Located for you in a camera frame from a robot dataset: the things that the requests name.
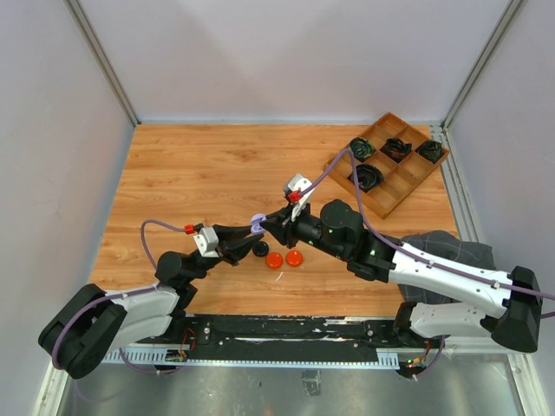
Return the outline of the purple earbud case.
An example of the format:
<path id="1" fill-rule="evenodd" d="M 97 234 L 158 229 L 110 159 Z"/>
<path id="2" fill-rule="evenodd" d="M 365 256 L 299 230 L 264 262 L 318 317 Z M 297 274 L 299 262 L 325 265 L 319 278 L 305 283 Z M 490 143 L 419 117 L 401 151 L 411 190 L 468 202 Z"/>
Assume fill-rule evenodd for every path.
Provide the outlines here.
<path id="1" fill-rule="evenodd" d="M 261 225 L 262 222 L 266 220 L 266 216 L 263 213 L 254 214 L 251 217 L 251 234 L 257 235 L 265 232 L 264 227 Z"/>

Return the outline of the black earbud case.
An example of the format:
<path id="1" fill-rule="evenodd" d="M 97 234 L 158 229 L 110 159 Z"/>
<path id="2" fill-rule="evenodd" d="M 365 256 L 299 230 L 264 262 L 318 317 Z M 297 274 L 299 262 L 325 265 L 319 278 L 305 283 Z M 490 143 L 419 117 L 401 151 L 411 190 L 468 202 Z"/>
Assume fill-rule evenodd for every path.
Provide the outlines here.
<path id="1" fill-rule="evenodd" d="M 255 257 L 266 257 L 270 252 L 270 247 L 266 242 L 258 241 L 253 245 L 251 251 Z"/>

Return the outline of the orange earbud case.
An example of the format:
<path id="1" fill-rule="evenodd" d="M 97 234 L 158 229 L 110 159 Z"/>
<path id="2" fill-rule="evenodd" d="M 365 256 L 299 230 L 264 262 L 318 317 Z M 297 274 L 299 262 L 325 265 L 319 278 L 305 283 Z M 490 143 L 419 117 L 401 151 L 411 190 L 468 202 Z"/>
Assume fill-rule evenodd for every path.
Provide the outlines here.
<path id="1" fill-rule="evenodd" d="M 285 256 L 285 262 L 291 267 L 299 267 L 303 264 L 304 256 L 299 250 L 290 250 Z"/>
<path id="2" fill-rule="evenodd" d="M 268 268 L 277 270 L 282 267 L 284 258 L 278 252 L 269 252 L 265 257 L 264 262 Z"/>

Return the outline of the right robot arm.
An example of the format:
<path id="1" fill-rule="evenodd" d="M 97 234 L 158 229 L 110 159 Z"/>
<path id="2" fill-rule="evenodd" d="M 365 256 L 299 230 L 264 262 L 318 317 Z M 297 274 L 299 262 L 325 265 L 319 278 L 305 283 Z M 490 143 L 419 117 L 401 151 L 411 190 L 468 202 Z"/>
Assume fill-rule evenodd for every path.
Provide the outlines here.
<path id="1" fill-rule="evenodd" d="M 294 205 L 274 212 L 261 227 L 289 248 L 302 241 L 344 261 L 348 271 L 367 281 L 425 289 L 449 303 L 405 302 L 393 325 L 404 347 L 437 336 L 490 337 L 504 348 L 534 353 L 539 347 L 543 301 L 532 270 L 510 272 L 477 268 L 376 235 L 362 215 L 335 199 L 319 216 Z"/>

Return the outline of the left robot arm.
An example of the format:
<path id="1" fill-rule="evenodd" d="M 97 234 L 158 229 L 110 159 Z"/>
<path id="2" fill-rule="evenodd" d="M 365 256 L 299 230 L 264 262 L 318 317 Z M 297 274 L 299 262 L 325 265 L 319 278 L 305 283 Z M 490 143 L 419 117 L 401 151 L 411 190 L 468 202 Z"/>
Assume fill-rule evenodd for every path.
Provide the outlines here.
<path id="1" fill-rule="evenodd" d="M 150 337 L 179 341 L 186 322 L 179 315 L 197 293 L 193 281 L 220 263 L 236 266 L 262 239 L 250 226 L 188 225 L 196 248 L 166 251 L 155 264 L 156 283 L 129 290 L 81 287 L 38 336 L 53 366 L 72 379 L 95 370 L 116 349 Z"/>

